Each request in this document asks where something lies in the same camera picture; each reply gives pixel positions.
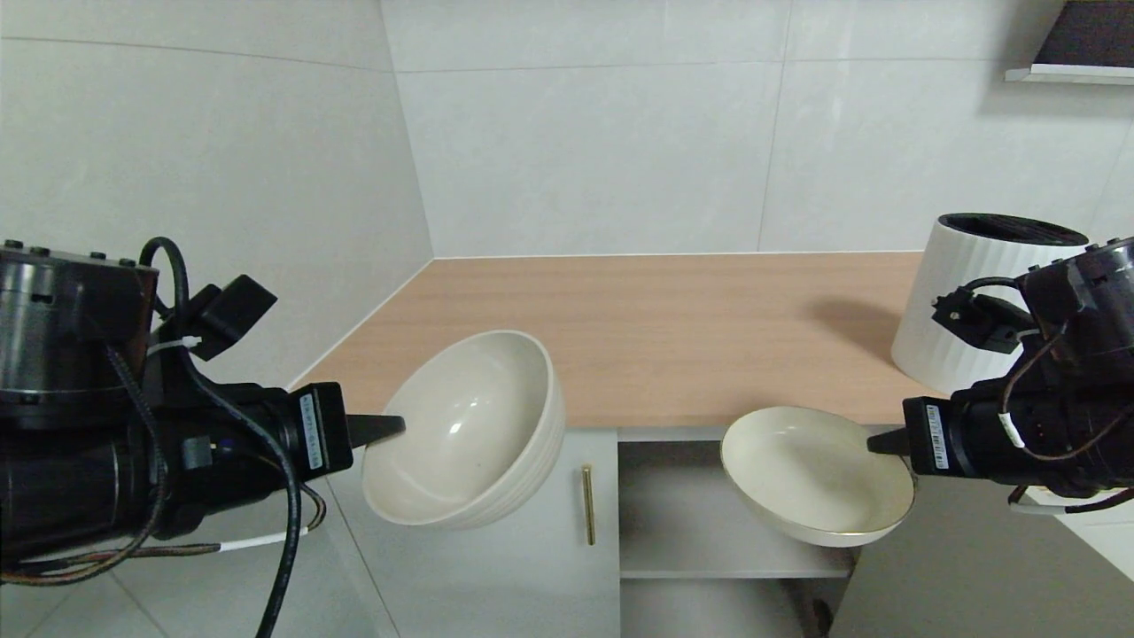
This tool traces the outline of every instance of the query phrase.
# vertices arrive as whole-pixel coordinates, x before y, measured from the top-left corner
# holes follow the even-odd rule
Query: cabinet door
[[[616,637],[618,439],[568,431],[547,483],[490,526],[437,531],[389,524],[366,505],[361,460],[332,486],[401,638]],[[582,467],[591,465],[595,544]]]

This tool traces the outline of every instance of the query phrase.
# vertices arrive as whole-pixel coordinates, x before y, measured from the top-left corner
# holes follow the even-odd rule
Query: gold cabinet handle
[[[586,544],[594,545],[594,486],[591,482],[591,465],[583,466],[583,509],[586,510]]]

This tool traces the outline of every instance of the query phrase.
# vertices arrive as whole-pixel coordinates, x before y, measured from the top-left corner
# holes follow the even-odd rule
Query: wire
[[[138,388],[137,382],[135,382],[134,377],[130,375],[129,367],[127,366],[121,354],[115,350],[115,348],[110,344],[107,344],[105,349],[107,358],[109,359],[111,367],[115,369],[115,374],[118,375],[119,381],[122,383],[122,386],[125,386],[130,402],[134,403],[134,409],[137,411],[138,417],[142,419],[142,424],[145,426],[146,434],[150,435],[151,458],[154,459],[156,463],[156,487],[153,499],[150,500],[150,516],[146,518],[142,529],[134,536],[133,541],[120,550],[107,552],[104,558],[101,558],[101,560],[92,565],[60,575],[28,576],[22,573],[20,563],[16,563],[15,572],[5,571],[0,573],[0,580],[3,582],[33,587],[53,587],[73,585],[92,579],[99,575],[110,571],[122,561],[135,555],[142,547],[142,544],[145,543],[145,541],[153,534],[154,529],[156,529],[158,522],[161,520],[162,512],[166,508],[166,496],[169,493],[169,474],[167,471],[164,456],[162,454],[161,446],[158,443],[158,420],[154,418],[153,411],[150,410],[150,406],[146,403],[145,398],[142,394],[142,389]]]
[[[1000,424],[1004,426],[1005,433],[1008,435],[1008,439],[1013,440],[1013,444],[1016,445],[1016,448],[1018,448],[1022,452],[1024,452],[1032,459],[1035,459],[1036,461],[1051,462],[1051,461],[1068,461],[1070,459],[1074,459],[1080,454],[1083,454],[1084,452],[1098,445],[1099,442],[1102,441],[1111,432],[1114,432],[1115,428],[1120,426],[1131,416],[1134,416],[1134,403],[1132,403],[1131,406],[1127,406],[1126,408],[1119,410],[1118,416],[1115,417],[1114,420],[1103,426],[1101,431],[1099,431],[1094,436],[1089,439],[1082,445],[1061,454],[1040,454],[1039,452],[1033,452],[1027,449],[1027,445],[1024,443],[1024,440],[1021,439],[1019,436],[1019,431],[1016,429],[1016,425],[1012,420],[1012,412],[1008,411],[1008,400],[1012,398],[1012,391],[1016,388],[1016,383],[1021,380],[1021,377],[1023,377],[1032,368],[1032,366],[1035,365],[1036,361],[1042,359],[1043,356],[1051,352],[1051,349],[1059,343],[1060,339],[1063,339],[1066,330],[1067,325],[1064,324],[1059,329],[1059,331],[1050,340],[1048,340],[1047,343],[1043,344],[1043,347],[1040,350],[1035,351],[1035,355],[1033,355],[1027,361],[1024,363],[1023,366],[1021,366],[1015,373],[1013,373],[1012,376],[1008,377],[1008,383],[1004,386],[1004,392],[1000,394],[1000,409],[997,416],[1000,418]]]
[[[273,463],[270,459],[253,456],[253,458],[263,461],[279,470],[279,466]],[[319,526],[323,525],[327,519],[327,501],[312,490],[306,484],[301,484],[299,490],[306,494],[312,502],[315,504],[315,516],[312,517],[310,524],[304,527],[301,533],[306,536],[307,534],[314,531]],[[130,554],[130,559],[153,559],[153,558],[174,558],[174,556],[201,556],[204,554],[217,554],[220,552],[230,552],[234,550],[243,550],[245,547],[260,547],[262,545],[270,545],[271,543],[279,543],[284,541],[282,534],[270,534],[265,536],[257,536],[254,538],[244,538],[240,541],[226,541],[222,543],[193,543],[187,545],[161,545],[156,547],[139,547],[136,552]],[[75,567],[85,563],[95,563],[99,561],[107,560],[115,554],[113,551],[100,551],[100,552],[87,552],[84,554],[76,554],[74,556],[65,556],[60,559],[50,559],[46,561],[34,561],[25,562],[18,565],[18,571],[25,575],[43,575],[46,572],[58,571],[69,567]]]
[[[1019,485],[1008,495],[1008,509],[1021,514],[1039,514],[1058,517],[1060,514],[1084,514],[1086,512],[1101,512],[1117,508],[1123,503],[1134,501],[1134,488],[1126,488],[1117,494],[1112,494],[1102,501],[1088,503],[1085,505],[1024,505],[1019,502],[1029,486]]]
[[[1101,431],[1099,431],[1098,434],[1095,434],[1094,436],[1092,436],[1091,439],[1089,439],[1086,441],[1086,443],[1084,443],[1084,444],[1080,445],[1078,448],[1076,448],[1075,450],[1072,450],[1070,452],[1066,452],[1064,454],[1039,454],[1036,452],[1032,452],[1031,450],[1029,450],[1026,448],[1024,448],[1023,450],[1024,450],[1024,452],[1029,457],[1031,457],[1032,459],[1035,459],[1036,461],[1067,461],[1069,459],[1074,459],[1075,457],[1078,457],[1080,454],[1083,454],[1084,452],[1086,452],[1086,451],[1091,450],[1092,448],[1094,448],[1095,445],[1098,445],[1100,441],[1102,441],[1107,435],[1109,435],[1110,433],[1112,433],[1115,431],[1115,428],[1117,428],[1119,425],[1122,425],[1123,422],[1125,422],[1126,419],[1128,419],[1131,416],[1134,416],[1134,403],[1132,403],[1131,406],[1127,406],[1126,408],[1124,408],[1123,410],[1120,410],[1118,412],[1118,416],[1115,417],[1114,420],[1111,420],[1109,424],[1107,424],[1106,426],[1103,426],[1103,428]]]
[[[1016,388],[1016,383],[1019,382],[1019,378],[1031,371],[1032,366],[1034,366],[1036,361],[1039,361],[1044,355],[1051,352],[1051,349],[1059,343],[1066,327],[1066,324],[1060,327],[1055,337],[1048,340],[1047,343],[1044,343],[1043,347],[1031,357],[1031,359],[1025,361],[1023,366],[1016,369],[1016,372],[1008,377],[1008,383],[1004,386],[1004,392],[1000,394],[1000,410],[997,412],[997,417],[1000,418],[1000,425],[1004,427],[1004,433],[1008,435],[1008,439],[1012,441],[1014,446],[1029,454],[1032,454],[1032,452],[1027,450],[1027,444],[1025,444],[1024,440],[1019,436],[1019,431],[1016,428],[1016,424],[1012,420],[1012,412],[1008,411],[1008,399],[1012,397],[1012,391]]]
[[[1066,508],[1068,514],[1083,514],[1086,512],[1100,512],[1102,510],[1109,510],[1117,505],[1122,505],[1127,501],[1134,501],[1134,488],[1126,488],[1118,494],[1108,496],[1098,503],[1088,503],[1086,505],[1068,505]]]
[[[178,248],[177,244],[168,237],[154,237],[146,241],[145,246],[142,247],[142,254],[138,257],[138,261],[143,265],[151,265],[159,248],[166,252],[166,256],[169,258],[169,264],[172,270],[174,307],[172,309],[167,307],[161,299],[156,297],[156,295],[154,298],[154,307],[159,313],[162,313],[163,309],[167,313],[172,313],[174,330],[176,333],[174,339],[180,339],[185,335],[184,311],[188,306],[189,300],[189,277],[185,267],[185,258],[181,256],[180,248]],[[276,579],[272,582],[272,590],[268,596],[268,604],[265,605],[264,613],[260,619],[260,628],[256,630],[257,638],[268,638],[272,635],[272,629],[274,629],[276,621],[279,619],[280,609],[284,606],[284,597],[287,594],[287,586],[291,579],[291,568],[295,565],[295,556],[299,551],[299,528],[302,525],[299,479],[296,476],[295,468],[291,466],[291,460],[288,458],[287,452],[280,445],[279,441],[277,441],[276,437],[272,436],[271,433],[261,426],[253,417],[225,399],[225,397],[213,388],[214,384],[202,375],[201,372],[197,371],[196,366],[193,365],[193,358],[188,350],[184,348],[178,349],[178,359],[185,368],[185,373],[189,377],[189,381],[192,381],[193,384],[196,385],[197,389],[213,403],[222,408],[235,419],[244,423],[244,425],[253,434],[255,434],[265,446],[268,446],[272,456],[276,457],[276,460],[279,462],[280,469],[284,473],[284,483],[287,488],[287,531],[285,533],[284,551],[280,553],[280,562],[278,569],[276,570]]]
[[[983,288],[985,286],[1007,286],[1009,288],[1019,289],[1019,286],[1016,284],[1016,280],[1010,277],[981,277],[979,279],[973,279],[960,287],[972,291],[976,288]]]

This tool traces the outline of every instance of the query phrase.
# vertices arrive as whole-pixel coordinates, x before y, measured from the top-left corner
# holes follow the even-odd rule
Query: tiled wall
[[[439,256],[1134,233],[1134,91],[1019,85],[1060,0],[383,0]]]
[[[195,286],[254,275],[280,300],[214,377],[290,383],[431,258],[376,0],[3,0],[0,19],[0,231],[115,256],[164,233]],[[285,512],[276,495],[187,541],[279,531]],[[278,560],[3,586],[0,636],[252,636]],[[277,636],[376,632],[392,626],[332,501]]]

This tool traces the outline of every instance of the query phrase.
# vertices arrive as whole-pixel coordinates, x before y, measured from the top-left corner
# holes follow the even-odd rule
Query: bowl rim
[[[390,398],[390,401],[387,402],[386,408],[382,410],[382,414],[383,415],[389,414],[390,405],[393,403],[393,400],[398,397],[398,393],[401,392],[401,389],[405,388],[406,384],[408,384],[414,377],[416,377],[418,373],[428,368],[430,364],[433,364],[435,360],[443,357],[450,350],[456,350],[457,348],[465,346],[467,342],[481,340],[492,335],[510,335],[521,338],[527,341],[528,343],[534,344],[535,348],[539,349],[540,355],[543,356],[544,371],[547,372],[548,376],[548,384],[547,384],[548,388],[543,397],[543,408],[540,411],[540,420],[536,422],[535,428],[532,431],[532,435],[527,437],[527,441],[524,443],[524,448],[519,451],[519,454],[516,456],[516,460],[511,462],[511,465],[508,467],[507,470],[503,471],[503,474],[501,474],[494,482],[492,482],[492,485],[490,485],[484,492],[480,493],[476,496],[476,499],[473,499],[468,503],[465,503],[464,505],[457,508],[456,510],[452,510],[451,512],[447,512],[445,514],[441,514],[440,517],[433,517],[428,519],[406,519],[403,517],[396,517],[393,514],[390,514],[384,509],[374,505],[373,501],[371,501],[370,492],[366,490],[365,476],[366,476],[367,459],[366,459],[366,451],[364,450],[362,457],[362,473],[361,473],[363,479],[362,493],[363,497],[366,500],[366,504],[370,505],[370,509],[379,517],[382,517],[383,519],[386,519],[391,524],[407,526],[407,527],[423,527],[443,522],[447,519],[465,514],[469,510],[483,507],[484,502],[486,501],[490,494],[497,491],[500,487],[500,485],[513,480],[515,476],[521,471],[518,468],[523,468],[525,463],[530,461],[530,458],[534,453],[533,450],[535,449],[535,442],[539,441],[541,432],[545,432],[547,429],[545,426],[548,424],[549,409],[551,408],[551,402],[555,399],[555,393],[560,391],[558,390],[558,381],[556,380],[555,367],[551,365],[551,355],[548,352],[548,349],[543,347],[540,340],[522,331],[513,331],[513,330],[485,331],[483,333],[476,333],[475,335],[469,335],[456,343],[449,344],[445,350],[438,352],[437,355],[431,357],[426,363],[418,366],[417,369],[414,371],[414,373],[409,375],[409,377],[407,377],[406,381],[403,382],[400,386],[398,386],[397,392],[395,392],[393,395]]]
[[[909,517],[909,512],[913,511],[913,509],[914,509],[914,502],[917,500],[917,477],[914,476],[913,471],[909,470],[909,466],[907,466],[906,462],[904,460],[902,460],[902,459],[898,459],[898,461],[903,465],[903,467],[905,467],[905,469],[906,469],[906,476],[909,478],[909,486],[911,486],[911,490],[909,490],[909,494],[911,494],[911,496],[909,496],[909,503],[906,504],[906,510],[902,513],[900,517],[897,518],[897,520],[895,520],[892,524],[882,526],[882,527],[877,528],[877,529],[860,530],[860,531],[837,531],[837,530],[832,530],[832,529],[823,529],[823,528],[819,528],[819,527],[811,527],[809,525],[801,524],[798,521],[795,521],[795,520],[792,520],[792,519],[789,519],[787,517],[784,517],[784,516],[781,516],[781,514],[779,514],[777,512],[773,512],[768,507],[765,507],[763,503],[756,501],[752,496],[748,496],[748,493],[745,492],[743,487],[741,487],[741,484],[737,483],[736,478],[733,476],[733,473],[730,473],[728,470],[728,462],[725,460],[725,444],[728,441],[728,434],[730,432],[733,432],[733,427],[734,426],[736,426],[737,424],[739,424],[741,422],[743,422],[744,419],[746,419],[746,418],[748,418],[748,417],[751,417],[753,415],[756,415],[759,412],[764,412],[764,411],[768,411],[768,410],[778,410],[778,409],[781,409],[781,408],[787,408],[787,409],[792,409],[792,410],[806,410],[809,412],[819,412],[819,414],[822,414],[822,415],[828,415],[830,417],[836,417],[836,418],[841,419],[843,422],[846,422],[847,424],[850,424],[854,427],[858,428],[861,432],[865,433],[868,436],[870,435],[870,431],[868,431],[865,427],[863,427],[862,424],[860,424],[857,422],[854,422],[852,419],[847,419],[846,417],[844,417],[841,415],[836,415],[833,412],[828,412],[826,410],[818,410],[815,408],[804,408],[803,406],[770,406],[768,408],[761,408],[760,410],[753,410],[752,412],[748,412],[748,414],[742,416],[741,418],[736,419],[735,422],[733,422],[728,426],[728,429],[725,431],[725,436],[721,437],[721,440],[720,440],[720,465],[725,468],[725,474],[728,476],[728,480],[733,483],[733,485],[737,488],[737,491],[741,493],[741,496],[743,496],[745,501],[747,501],[751,505],[755,505],[756,508],[760,509],[761,512],[767,513],[769,517],[771,517],[771,518],[780,521],[781,524],[784,524],[786,526],[795,527],[795,528],[799,528],[799,529],[805,529],[807,531],[813,531],[813,533],[816,533],[816,534],[820,534],[820,535],[837,536],[837,537],[840,537],[840,538],[872,536],[872,535],[878,535],[878,534],[885,535],[885,534],[889,533],[890,530],[892,530],[894,528],[896,528],[899,525],[902,525],[902,522],[905,521],[907,517]]]

